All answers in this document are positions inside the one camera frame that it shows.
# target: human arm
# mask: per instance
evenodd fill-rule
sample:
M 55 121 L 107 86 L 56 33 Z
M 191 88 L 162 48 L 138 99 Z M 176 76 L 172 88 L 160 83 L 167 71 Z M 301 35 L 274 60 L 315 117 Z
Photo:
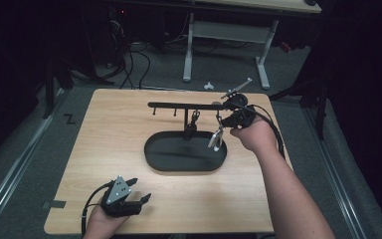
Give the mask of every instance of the human arm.
M 268 123 L 256 117 L 247 128 L 231 129 L 231 135 L 259 161 L 278 238 L 334 238 L 318 206 L 277 150 Z
M 84 239 L 108 239 L 115 233 L 129 216 L 110 217 L 107 216 L 99 205 L 96 205 L 89 218 Z

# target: small white item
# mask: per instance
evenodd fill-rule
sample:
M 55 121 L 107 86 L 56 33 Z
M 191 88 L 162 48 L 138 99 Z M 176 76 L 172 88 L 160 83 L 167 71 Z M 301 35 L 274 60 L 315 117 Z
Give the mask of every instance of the small white item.
M 213 90 L 213 89 L 215 89 L 215 87 L 213 87 L 212 84 L 210 84 L 210 82 L 208 82 L 207 85 L 204 86 L 204 89 Z
M 219 129 L 217 129 L 215 133 L 213 133 L 212 138 L 209 141 L 209 145 L 207 146 L 213 147 L 215 151 L 219 151 L 220 147 L 222 146 L 222 136 L 223 128 L 219 127 Z

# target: horizontal black bar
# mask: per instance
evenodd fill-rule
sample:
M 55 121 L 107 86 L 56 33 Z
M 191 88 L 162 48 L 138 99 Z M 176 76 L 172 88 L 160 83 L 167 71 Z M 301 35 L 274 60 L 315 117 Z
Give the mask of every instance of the horizontal black bar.
M 222 111 L 225 109 L 223 105 L 199 105 L 199 104 L 183 104 L 183 103 L 148 103 L 150 108 L 165 108 L 165 109 L 185 109 L 198 111 Z

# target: black oval base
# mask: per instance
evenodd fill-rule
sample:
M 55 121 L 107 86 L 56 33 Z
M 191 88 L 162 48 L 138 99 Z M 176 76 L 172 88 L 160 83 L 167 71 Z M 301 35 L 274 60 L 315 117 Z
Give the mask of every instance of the black oval base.
M 209 148 L 213 135 L 196 131 L 190 140 L 184 131 L 162 131 L 152 135 L 144 146 L 147 163 L 159 171 L 212 171 L 225 161 L 228 149 L 225 142 L 218 151 Z

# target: forearm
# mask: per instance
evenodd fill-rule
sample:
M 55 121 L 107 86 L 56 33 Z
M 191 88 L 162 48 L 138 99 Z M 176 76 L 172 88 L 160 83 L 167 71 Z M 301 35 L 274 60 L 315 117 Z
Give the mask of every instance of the forearm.
M 87 225 L 84 239 L 108 239 L 113 236 L 116 229 L 123 224 L 129 216 L 110 217 L 107 216 L 99 205 L 93 208 Z
M 321 211 L 276 151 L 256 151 L 278 238 L 334 238 Z

